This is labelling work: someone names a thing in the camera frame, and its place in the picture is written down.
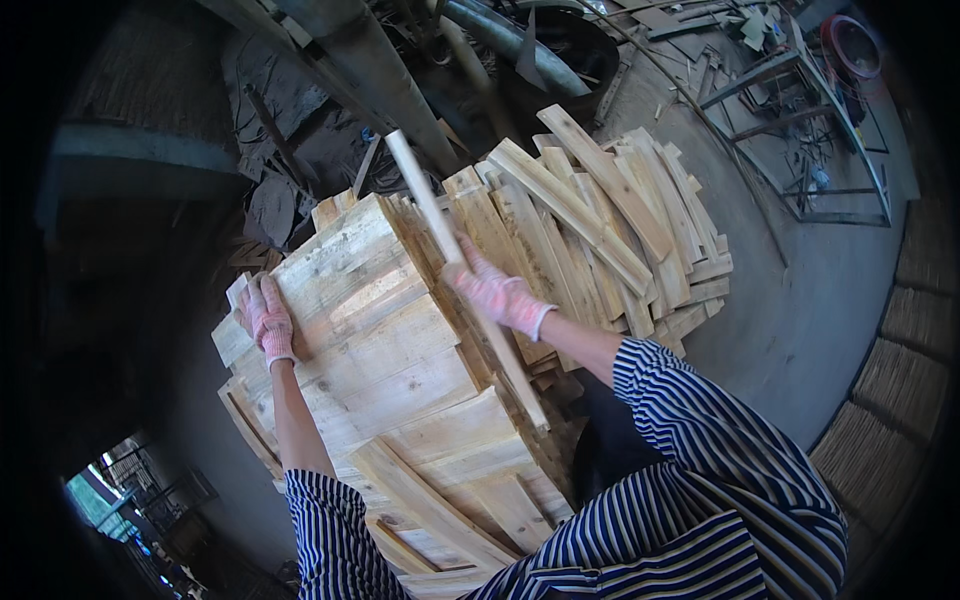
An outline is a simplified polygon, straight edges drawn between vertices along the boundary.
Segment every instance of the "hand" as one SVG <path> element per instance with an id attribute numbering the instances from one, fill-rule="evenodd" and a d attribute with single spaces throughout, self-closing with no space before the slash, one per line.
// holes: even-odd
<path id="1" fill-rule="evenodd" d="M 536 342 L 543 317 L 557 308 L 556 304 L 534 298 L 522 277 L 507 277 L 483 257 L 466 234 L 457 231 L 456 236 L 472 271 L 463 263 L 446 264 L 444 281 L 492 320 L 522 331 Z"/>
<path id="2" fill-rule="evenodd" d="M 266 353 L 267 371 L 281 358 L 297 360 L 292 347 L 293 322 L 271 276 L 259 273 L 247 284 L 240 292 L 233 318 Z"/>

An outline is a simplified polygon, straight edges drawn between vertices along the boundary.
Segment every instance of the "striped shirt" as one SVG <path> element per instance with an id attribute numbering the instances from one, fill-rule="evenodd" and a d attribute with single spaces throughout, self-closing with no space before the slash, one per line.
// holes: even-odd
<path id="1" fill-rule="evenodd" d="M 833 597 L 847 521 L 816 470 L 776 427 L 670 350 L 627 338 L 613 392 L 666 461 L 594 498 L 533 555 L 470 599 Z M 349 486 L 289 470 L 303 598 L 404 598 Z"/>

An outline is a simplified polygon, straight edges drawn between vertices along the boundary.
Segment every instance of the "forearm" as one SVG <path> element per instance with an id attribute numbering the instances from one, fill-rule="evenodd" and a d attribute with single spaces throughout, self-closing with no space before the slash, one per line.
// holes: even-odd
<path id="1" fill-rule="evenodd" d="M 302 468 L 336 479 L 324 440 L 300 392 L 293 361 L 275 361 L 270 367 L 270 377 L 274 386 L 276 441 L 283 469 Z"/>
<path id="2" fill-rule="evenodd" d="M 573 322 L 552 310 L 543 317 L 540 338 L 613 387 L 613 359 L 622 335 Z"/>

